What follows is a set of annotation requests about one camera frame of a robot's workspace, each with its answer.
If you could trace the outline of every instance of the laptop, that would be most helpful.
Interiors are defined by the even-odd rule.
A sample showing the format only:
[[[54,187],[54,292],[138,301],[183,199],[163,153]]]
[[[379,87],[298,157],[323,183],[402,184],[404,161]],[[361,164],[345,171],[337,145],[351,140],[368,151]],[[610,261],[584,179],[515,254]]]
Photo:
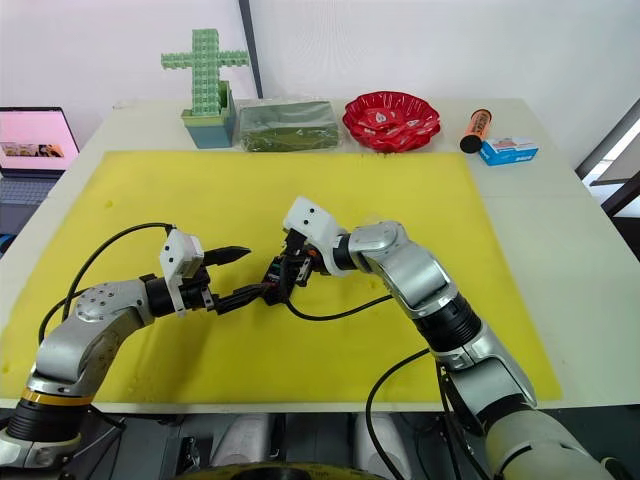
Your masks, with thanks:
[[[78,156],[59,107],[0,107],[0,235],[18,234]]]

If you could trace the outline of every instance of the orange ring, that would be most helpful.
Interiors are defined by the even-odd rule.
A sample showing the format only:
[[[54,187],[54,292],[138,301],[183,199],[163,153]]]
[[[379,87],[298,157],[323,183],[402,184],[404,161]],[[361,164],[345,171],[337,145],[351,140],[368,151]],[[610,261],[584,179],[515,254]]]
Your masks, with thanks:
[[[44,405],[55,405],[58,407],[81,407],[89,405],[93,397],[61,397],[59,395],[47,395],[46,393],[34,392],[25,388],[22,398],[28,402],[42,403]]]

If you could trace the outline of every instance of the robotic arm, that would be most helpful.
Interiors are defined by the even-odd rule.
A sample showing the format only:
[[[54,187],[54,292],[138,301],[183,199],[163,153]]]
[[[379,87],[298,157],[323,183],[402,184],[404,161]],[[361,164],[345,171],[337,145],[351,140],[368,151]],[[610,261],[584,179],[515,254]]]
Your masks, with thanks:
[[[533,386],[518,363],[402,225],[381,222],[348,233],[328,212],[298,197],[284,228],[283,256],[297,260],[289,275],[296,283],[305,285],[312,267],[336,276],[360,270],[383,280],[446,371],[446,394],[460,421],[487,436],[492,476],[611,478],[559,422],[535,410]],[[292,288],[287,285],[287,292]]]
[[[169,232],[160,254],[165,275],[102,283],[80,295],[69,317],[37,353],[26,388],[0,431],[0,467],[56,469],[80,443],[79,429],[118,349],[138,329],[171,313],[205,308],[222,314],[260,296],[250,285],[220,298],[206,267],[235,261],[243,247],[203,251],[194,236]]]

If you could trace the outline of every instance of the orange tube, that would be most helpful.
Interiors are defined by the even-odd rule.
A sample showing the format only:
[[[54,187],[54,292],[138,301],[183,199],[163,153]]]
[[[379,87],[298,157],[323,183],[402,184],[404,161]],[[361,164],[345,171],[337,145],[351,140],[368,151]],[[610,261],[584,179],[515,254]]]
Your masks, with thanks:
[[[471,121],[460,140],[460,149],[465,153],[476,153],[482,148],[482,141],[487,137],[491,124],[491,112],[484,108],[471,115]]]

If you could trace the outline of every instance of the white table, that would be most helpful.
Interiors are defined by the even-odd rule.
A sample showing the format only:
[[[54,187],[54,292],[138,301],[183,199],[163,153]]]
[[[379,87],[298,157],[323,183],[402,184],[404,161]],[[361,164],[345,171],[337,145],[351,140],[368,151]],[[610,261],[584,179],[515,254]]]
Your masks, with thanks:
[[[344,101],[334,101],[338,115]],[[543,126],[517,99],[431,100],[442,132],[423,151],[458,151],[469,115],[493,113],[491,135],[527,136],[540,146],[532,162],[468,164],[511,272],[545,345],[564,398],[542,407],[640,400],[640,264],[569,168]],[[194,150],[180,112],[188,102],[140,102],[113,111],[0,261],[0,328],[40,254],[107,150]],[[341,151],[362,151],[343,129]],[[355,411],[364,404],[136,405],[109,411]],[[13,406],[15,399],[0,400]],[[380,409],[439,410],[438,404]]]

